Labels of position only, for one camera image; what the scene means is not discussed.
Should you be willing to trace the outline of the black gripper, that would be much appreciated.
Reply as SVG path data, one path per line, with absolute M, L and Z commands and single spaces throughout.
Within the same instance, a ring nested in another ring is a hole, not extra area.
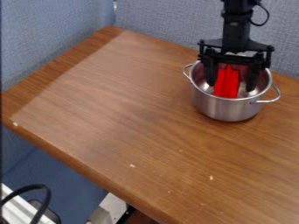
M 247 87 L 251 92 L 258 84 L 262 69 L 271 66 L 271 45 L 257 42 L 250 37 L 250 17 L 225 17 L 222 38 L 199 41 L 199 60 L 204 66 L 207 83 L 214 87 L 218 79 L 218 63 L 247 66 Z

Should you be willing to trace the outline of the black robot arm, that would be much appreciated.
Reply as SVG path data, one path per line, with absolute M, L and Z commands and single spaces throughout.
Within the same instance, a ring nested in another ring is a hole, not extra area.
M 258 85 L 263 70 L 271 66 L 275 48 L 257 42 L 250 37 L 250 27 L 263 26 L 270 12 L 262 0 L 221 0 L 223 2 L 222 38 L 199 41 L 199 60 L 204 68 L 209 84 L 215 87 L 221 82 L 221 64 L 247 67 L 246 90 L 251 92 Z

